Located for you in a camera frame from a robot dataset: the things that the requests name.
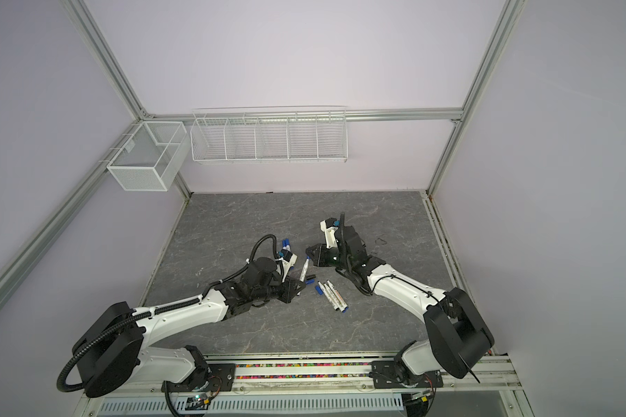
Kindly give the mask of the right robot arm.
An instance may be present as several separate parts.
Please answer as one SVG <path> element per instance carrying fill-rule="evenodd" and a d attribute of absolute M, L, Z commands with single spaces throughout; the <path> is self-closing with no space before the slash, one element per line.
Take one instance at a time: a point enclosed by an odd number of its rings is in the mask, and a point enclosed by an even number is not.
<path fill-rule="evenodd" d="M 394 357 L 396 380 L 413 386 L 427 373 L 443 370 L 462 379 L 495 344 L 495 338 L 471 297 L 461 288 L 425 285 L 366 250 L 352 226 L 335 218 L 320 223 L 324 243 L 306 254 L 315 266 L 333 268 L 363 295 L 382 296 L 416 316 L 427 339 L 407 344 Z"/>

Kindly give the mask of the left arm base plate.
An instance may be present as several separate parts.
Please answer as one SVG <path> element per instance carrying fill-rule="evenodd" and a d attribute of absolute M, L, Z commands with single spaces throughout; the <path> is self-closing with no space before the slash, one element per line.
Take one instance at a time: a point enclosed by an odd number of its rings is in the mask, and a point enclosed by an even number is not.
<path fill-rule="evenodd" d="M 212 363 L 196 369 L 182 382 L 169 382 L 170 393 L 229 392 L 235 380 L 236 363 Z"/>

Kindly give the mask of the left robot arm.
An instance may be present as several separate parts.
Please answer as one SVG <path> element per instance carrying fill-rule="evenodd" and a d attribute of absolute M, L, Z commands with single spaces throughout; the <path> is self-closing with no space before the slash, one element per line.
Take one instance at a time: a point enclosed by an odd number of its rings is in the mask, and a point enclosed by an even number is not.
<path fill-rule="evenodd" d="M 184 331 L 227 321 L 272 300 L 290 303 L 306 286 L 289 276 L 283 258 L 248 259 L 236 273 L 200 295 L 152 307 L 111 305 L 78 340 L 57 377 L 57 390 L 102 397 L 126 383 L 159 382 L 163 391 L 208 391 L 214 375 L 198 347 L 163 349 L 158 342 Z"/>

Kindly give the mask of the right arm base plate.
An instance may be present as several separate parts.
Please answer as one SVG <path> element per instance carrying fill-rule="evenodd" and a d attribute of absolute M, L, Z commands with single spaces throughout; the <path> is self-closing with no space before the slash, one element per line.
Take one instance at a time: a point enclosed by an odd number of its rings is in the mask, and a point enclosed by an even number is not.
<path fill-rule="evenodd" d="M 394 360 L 372 361 L 370 378 L 376 389 L 439 389 L 443 387 L 443 378 L 439 371 L 414 375 Z"/>

